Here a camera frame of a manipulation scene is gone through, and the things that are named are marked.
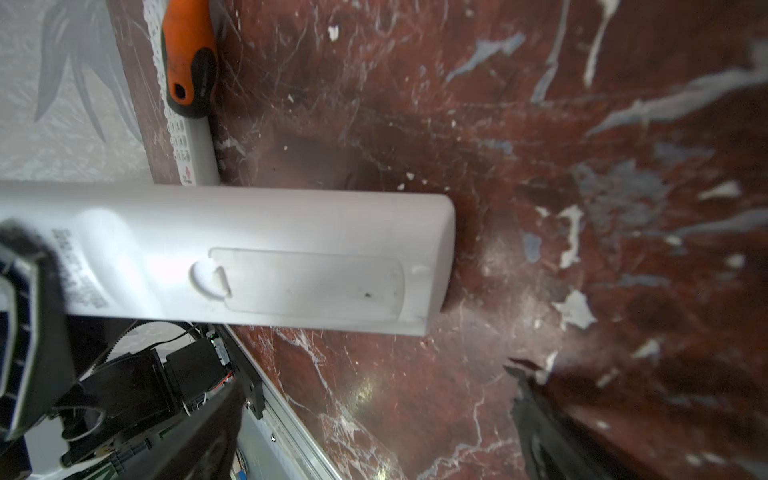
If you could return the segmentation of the orange handled screwdriver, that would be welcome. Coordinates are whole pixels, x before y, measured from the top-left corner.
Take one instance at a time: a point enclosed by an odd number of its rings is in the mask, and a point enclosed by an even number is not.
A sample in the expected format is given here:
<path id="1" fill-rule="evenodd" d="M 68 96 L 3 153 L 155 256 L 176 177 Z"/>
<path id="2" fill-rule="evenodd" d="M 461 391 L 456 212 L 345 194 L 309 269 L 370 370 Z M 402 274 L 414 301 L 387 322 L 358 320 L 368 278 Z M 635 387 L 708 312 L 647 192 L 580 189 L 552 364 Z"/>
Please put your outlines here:
<path id="1" fill-rule="evenodd" d="M 208 0 L 171 0 L 161 22 L 166 100 L 178 115 L 211 114 L 218 80 L 216 35 Z"/>

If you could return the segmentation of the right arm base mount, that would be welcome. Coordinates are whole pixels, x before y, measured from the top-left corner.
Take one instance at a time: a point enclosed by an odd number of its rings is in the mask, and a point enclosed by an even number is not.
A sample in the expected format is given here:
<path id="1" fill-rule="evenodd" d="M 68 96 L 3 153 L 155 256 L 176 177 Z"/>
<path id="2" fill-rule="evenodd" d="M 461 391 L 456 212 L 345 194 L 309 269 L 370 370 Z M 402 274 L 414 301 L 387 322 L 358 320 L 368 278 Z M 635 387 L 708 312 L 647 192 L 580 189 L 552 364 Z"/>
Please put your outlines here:
<path id="1" fill-rule="evenodd" d="M 137 321 L 53 408 L 67 444 L 60 464 L 95 460 L 88 473 L 123 471 L 228 384 L 263 416 L 263 381 L 233 334 L 221 326 Z"/>

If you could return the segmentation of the white battery cover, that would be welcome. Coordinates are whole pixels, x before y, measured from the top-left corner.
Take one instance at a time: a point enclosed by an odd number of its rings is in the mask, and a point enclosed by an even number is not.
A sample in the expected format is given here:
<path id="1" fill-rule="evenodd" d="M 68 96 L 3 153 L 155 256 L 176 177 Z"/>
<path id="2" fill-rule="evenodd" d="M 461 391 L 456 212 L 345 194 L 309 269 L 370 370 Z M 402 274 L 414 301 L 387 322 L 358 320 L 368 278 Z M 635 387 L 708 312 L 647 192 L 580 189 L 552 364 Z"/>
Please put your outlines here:
<path id="1" fill-rule="evenodd" d="M 395 259 L 314 253 L 213 249 L 233 311 L 391 322 L 405 295 L 403 267 Z"/>

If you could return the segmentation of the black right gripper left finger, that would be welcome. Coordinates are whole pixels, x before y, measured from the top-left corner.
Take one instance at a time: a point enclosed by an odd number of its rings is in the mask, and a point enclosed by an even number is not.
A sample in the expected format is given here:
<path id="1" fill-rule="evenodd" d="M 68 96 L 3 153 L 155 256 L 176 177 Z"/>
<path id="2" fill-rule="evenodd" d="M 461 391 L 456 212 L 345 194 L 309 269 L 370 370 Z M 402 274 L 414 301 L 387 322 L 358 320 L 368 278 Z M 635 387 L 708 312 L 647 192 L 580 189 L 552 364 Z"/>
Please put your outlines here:
<path id="1" fill-rule="evenodd" d="M 232 381 L 182 421 L 160 445 L 138 457 L 120 479 L 228 479 L 237 450 L 245 395 Z"/>

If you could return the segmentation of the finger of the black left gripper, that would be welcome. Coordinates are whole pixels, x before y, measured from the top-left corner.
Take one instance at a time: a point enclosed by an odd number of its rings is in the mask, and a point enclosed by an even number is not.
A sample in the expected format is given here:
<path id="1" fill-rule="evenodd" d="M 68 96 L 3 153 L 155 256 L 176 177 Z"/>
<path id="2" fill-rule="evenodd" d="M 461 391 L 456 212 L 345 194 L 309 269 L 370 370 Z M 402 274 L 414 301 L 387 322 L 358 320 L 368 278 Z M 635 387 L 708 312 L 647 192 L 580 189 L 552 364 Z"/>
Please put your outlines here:
<path id="1" fill-rule="evenodd" d="M 39 238 L 1 223 L 1 438 L 23 436 L 75 381 L 58 261 Z"/>

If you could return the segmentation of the plain white remote control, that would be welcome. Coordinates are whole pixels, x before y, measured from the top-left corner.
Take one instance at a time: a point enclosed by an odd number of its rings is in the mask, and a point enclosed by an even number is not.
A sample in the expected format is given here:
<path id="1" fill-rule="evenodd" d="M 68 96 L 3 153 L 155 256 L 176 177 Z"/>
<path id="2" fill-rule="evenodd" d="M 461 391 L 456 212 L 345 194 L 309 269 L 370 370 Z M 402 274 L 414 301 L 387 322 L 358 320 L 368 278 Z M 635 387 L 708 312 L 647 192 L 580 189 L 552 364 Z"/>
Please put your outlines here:
<path id="1" fill-rule="evenodd" d="M 442 194 L 5 181 L 73 315 L 422 336 L 456 236 Z"/>

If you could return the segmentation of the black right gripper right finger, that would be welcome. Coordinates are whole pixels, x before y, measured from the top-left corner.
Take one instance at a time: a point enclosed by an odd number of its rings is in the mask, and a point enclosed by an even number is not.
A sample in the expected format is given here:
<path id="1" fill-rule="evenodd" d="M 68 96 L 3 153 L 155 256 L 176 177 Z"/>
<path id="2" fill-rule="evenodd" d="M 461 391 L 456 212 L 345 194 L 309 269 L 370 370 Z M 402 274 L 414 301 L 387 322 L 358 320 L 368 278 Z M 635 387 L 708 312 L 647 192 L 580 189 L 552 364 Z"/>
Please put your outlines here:
<path id="1" fill-rule="evenodd" d="M 652 479 L 654 474 L 617 447 L 593 436 L 547 395 L 535 363 L 510 358 L 517 381 L 510 416 L 530 479 Z"/>

